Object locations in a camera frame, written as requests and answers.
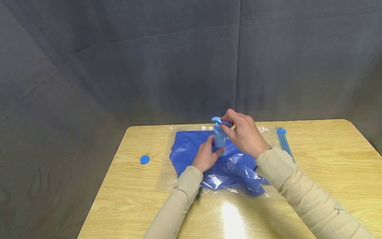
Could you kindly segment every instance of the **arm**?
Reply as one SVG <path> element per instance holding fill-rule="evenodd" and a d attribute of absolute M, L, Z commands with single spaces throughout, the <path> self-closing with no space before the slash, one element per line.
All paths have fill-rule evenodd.
<path fill-rule="evenodd" d="M 305 176 L 287 152 L 267 150 L 256 163 L 256 172 L 278 190 L 316 238 L 374 238 L 330 194 Z"/>
<path fill-rule="evenodd" d="M 194 166 L 188 166 L 184 170 L 176 182 L 176 187 L 149 226 L 144 239 L 177 237 L 183 219 L 194 202 L 202 178 L 202 172 Z"/>
<path fill-rule="evenodd" d="M 236 125 L 235 130 L 220 127 L 239 149 L 257 158 L 256 172 L 278 190 L 317 238 L 374 238 L 331 195 L 306 177 L 287 152 L 271 149 L 250 116 L 229 109 L 222 120 Z"/>
<path fill-rule="evenodd" d="M 199 151 L 191 166 L 178 178 L 176 187 L 162 205 L 151 225 L 144 235 L 144 239 L 174 239 L 179 233 L 180 226 L 198 193 L 203 172 L 210 169 L 225 148 L 212 152 L 214 136 L 208 137 L 207 141 L 199 147 Z"/>

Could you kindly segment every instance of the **light wooden surface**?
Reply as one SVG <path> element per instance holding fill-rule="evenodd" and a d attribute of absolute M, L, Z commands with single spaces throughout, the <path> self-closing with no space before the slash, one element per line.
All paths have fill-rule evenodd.
<path fill-rule="evenodd" d="M 284 127 L 300 169 L 382 238 L 382 158 L 346 120 L 259 122 Z M 169 125 L 127 129 L 86 218 L 79 239 L 142 238 L 169 194 L 158 191 Z M 142 155 L 150 162 L 141 165 Z M 269 197 L 223 190 L 202 194 L 178 238 L 314 238 L 270 186 Z"/>

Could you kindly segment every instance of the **person's left hand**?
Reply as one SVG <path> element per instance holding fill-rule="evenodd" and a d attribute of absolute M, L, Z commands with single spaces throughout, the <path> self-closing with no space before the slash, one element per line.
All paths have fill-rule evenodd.
<path fill-rule="evenodd" d="M 217 158 L 224 152 L 225 147 L 219 148 L 216 152 L 212 152 L 212 141 L 214 136 L 208 136 L 206 142 L 202 143 L 199 151 L 196 154 L 192 166 L 198 168 L 200 171 L 205 172 L 210 169 L 216 162 Z"/>

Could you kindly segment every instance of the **hand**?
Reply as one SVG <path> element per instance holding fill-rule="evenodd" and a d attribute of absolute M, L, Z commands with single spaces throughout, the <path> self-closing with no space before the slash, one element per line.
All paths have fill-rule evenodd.
<path fill-rule="evenodd" d="M 224 152 L 225 147 L 219 148 L 216 152 L 212 152 L 213 135 L 208 136 L 206 142 L 202 143 L 196 154 L 192 166 L 197 167 L 200 171 L 205 172 L 210 169 L 216 162 L 217 158 Z"/>
<path fill-rule="evenodd" d="M 221 120 L 228 120 L 235 124 L 235 130 L 231 130 L 225 124 L 219 124 L 223 132 L 230 140 L 244 153 L 258 158 L 264 151 L 270 149 L 270 145 L 265 141 L 250 116 L 237 113 L 232 109 L 227 110 Z"/>

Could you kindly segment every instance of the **gray curtain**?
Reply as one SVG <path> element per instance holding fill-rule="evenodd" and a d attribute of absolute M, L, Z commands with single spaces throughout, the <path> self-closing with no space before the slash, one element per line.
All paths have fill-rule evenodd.
<path fill-rule="evenodd" d="M 75 238 L 127 127 L 348 119 L 382 150 L 381 3 L 0 1 L 0 238 Z"/>

